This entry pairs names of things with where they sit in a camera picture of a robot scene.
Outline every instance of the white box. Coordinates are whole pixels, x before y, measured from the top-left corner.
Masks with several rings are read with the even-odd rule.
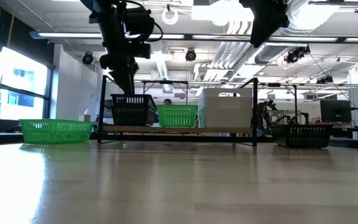
[[[236,93],[237,96],[220,96]],[[252,115],[251,89],[204,89],[198,97],[201,128],[249,128]]]

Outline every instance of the wooden shelf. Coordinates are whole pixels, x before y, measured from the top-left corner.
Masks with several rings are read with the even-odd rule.
[[[133,133],[245,133],[251,134],[251,128],[160,128],[133,126],[103,126],[103,131]]]

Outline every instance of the green basket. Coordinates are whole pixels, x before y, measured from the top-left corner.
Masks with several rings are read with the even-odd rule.
[[[21,119],[24,142],[74,143],[89,140],[93,123],[58,119]]]
[[[161,127],[194,127],[196,105],[157,105]]]

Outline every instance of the monitor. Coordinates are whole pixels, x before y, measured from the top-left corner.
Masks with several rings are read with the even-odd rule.
[[[0,119],[0,133],[13,133],[19,125],[18,120]]]
[[[347,100],[321,100],[321,122],[351,123],[351,102]]]
[[[104,101],[103,118],[112,118],[111,106],[112,106],[112,100],[105,100]]]

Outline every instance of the black metal stand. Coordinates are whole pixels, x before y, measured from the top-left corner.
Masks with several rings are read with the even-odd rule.
[[[245,142],[251,142],[252,147],[256,147],[258,142],[273,142],[272,138],[267,137],[257,137],[257,120],[252,120],[252,137],[242,137],[242,136],[230,136],[230,137],[222,137],[222,136],[187,136],[183,134],[179,135],[171,135],[171,136],[164,136],[164,135],[145,135],[145,134],[122,134],[122,133],[115,133],[115,134],[108,134],[107,132],[103,131],[103,116],[104,116],[104,100],[106,95],[106,83],[107,79],[112,80],[107,75],[103,75],[103,82],[102,82],[102,90],[101,90],[101,97],[100,97],[100,107],[99,107],[99,121],[98,121],[98,128],[97,133],[93,133],[91,135],[91,139],[96,139],[99,144],[102,144],[103,140],[111,141],[186,141],[186,142],[232,142],[236,144],[244,144]],[[162,81],[144,81],[144,91],[146,83],[160,83],[160,84],[172,84],[172,83],[182,83],[187,86],[188,90],[188,82],[186,81],[169,81],[169,80],[162,80]],[[253,84],[253,109],[252,115],[254,118],[257,117],[257,105],[258,105],[258,79],[253,78],[249,80],[247,83],[243,84],[240,88],[244,88],[246,85]]]

